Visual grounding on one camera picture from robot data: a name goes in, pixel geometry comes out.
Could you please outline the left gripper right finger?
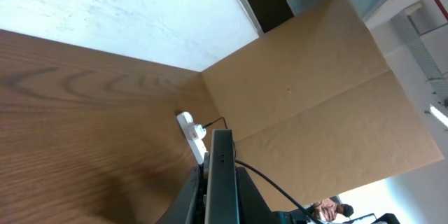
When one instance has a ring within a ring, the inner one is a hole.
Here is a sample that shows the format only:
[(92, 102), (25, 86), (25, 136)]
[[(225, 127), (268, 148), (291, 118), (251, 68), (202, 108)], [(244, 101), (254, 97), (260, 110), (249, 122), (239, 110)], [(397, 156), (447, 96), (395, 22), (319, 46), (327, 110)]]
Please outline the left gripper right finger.
[(278, 224), (279, 219), (270, 210), (243, 167), (236, 169), (240, 223)]

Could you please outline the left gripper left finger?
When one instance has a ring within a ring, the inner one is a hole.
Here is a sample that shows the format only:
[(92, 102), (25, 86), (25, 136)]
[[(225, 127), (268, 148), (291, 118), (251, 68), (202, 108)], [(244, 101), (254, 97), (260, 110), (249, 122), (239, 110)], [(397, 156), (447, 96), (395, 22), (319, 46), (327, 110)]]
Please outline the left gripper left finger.
[(156, 224), (204, 224), (206, 187), (203, 166), (193, 167), (178, 196)]

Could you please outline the Galaxy S25 Ultra smartphone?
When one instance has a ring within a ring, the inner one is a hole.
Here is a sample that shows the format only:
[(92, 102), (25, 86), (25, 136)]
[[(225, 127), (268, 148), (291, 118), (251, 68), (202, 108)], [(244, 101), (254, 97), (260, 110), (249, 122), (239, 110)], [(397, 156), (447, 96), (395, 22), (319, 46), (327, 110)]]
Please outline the Galaxy S25 Ultra smartphone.
[(231, 129), (214, 129), (212, 132), (204, 223), (239, 223)]

